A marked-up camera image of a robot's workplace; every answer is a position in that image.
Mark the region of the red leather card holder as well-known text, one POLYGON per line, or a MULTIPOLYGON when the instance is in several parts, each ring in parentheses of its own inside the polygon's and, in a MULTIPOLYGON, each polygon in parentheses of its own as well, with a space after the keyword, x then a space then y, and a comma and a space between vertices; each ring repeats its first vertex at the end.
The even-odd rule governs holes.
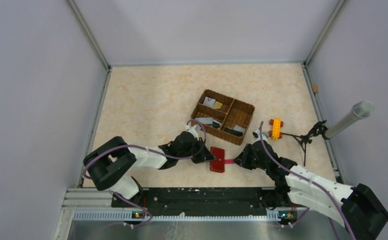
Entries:
POLYGON ((209 170, 214 173, 224 173, 226 165, 234 164, 233 159, 226 159, 226 152, 223 148, 212 146, 210 153, 215 157, 215 160, 209 163, 209 170))

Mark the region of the brown wicker divided basket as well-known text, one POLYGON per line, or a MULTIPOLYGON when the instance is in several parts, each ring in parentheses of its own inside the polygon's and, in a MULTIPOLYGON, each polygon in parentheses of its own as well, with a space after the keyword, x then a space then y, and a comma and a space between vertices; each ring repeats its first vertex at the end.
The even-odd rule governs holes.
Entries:
POLYGON ((239 99, 218 93, 211 89, 206 89, 201 94, 190 117, 192 119, 200 117, 211 117, 215 121, 213 125, 204 125, 206 132, 219 139, 240 146, 245 138, 247 130, 253 119, 255 106, 239 99), (222 103, 221 109, 213 109, 203 105, 205 97, 216 99, 222 103), (233 129, 238 125, 245 129, 242 137, 237 137, 224 132, 225 128, 233 129))

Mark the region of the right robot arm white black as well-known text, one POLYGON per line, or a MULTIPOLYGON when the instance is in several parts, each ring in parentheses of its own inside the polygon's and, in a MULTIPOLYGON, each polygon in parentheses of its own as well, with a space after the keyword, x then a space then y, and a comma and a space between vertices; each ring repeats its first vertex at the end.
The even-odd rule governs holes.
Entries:
POLYGON ((279 205, 293 203, 314 210, 339 223, 355 240, 375 240, 388 222, 388 211, 367 185, 350 186, 321 177, 278 156, 266 141, 247 144, 234 163, 265 171, 274 181, 279 205))

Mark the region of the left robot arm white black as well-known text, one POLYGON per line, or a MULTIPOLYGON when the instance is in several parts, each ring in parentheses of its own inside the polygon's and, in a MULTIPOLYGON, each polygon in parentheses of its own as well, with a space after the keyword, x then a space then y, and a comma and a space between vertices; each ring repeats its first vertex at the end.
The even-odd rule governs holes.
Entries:
POLYGON ((129 206, 136 207, 142 202, 142 187, 126 173, 136 167, 166 170, 180 160, 201 164, 216 157, 193 131, 183 131, 173 141, 152 148, 127 144, 121 136, 115 136, 83 159, 84 176, 97 190, 118 193, 129 206))

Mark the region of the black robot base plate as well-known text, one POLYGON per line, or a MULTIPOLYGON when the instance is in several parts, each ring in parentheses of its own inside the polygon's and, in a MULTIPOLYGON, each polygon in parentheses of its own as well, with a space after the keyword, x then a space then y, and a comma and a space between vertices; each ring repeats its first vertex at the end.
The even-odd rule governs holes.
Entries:
POLYGON ((113 208, 146 209, 154 217, 264 216, 295 222, 298 207, 274 187, 151 187, 125 202, 112 195, 113 208))

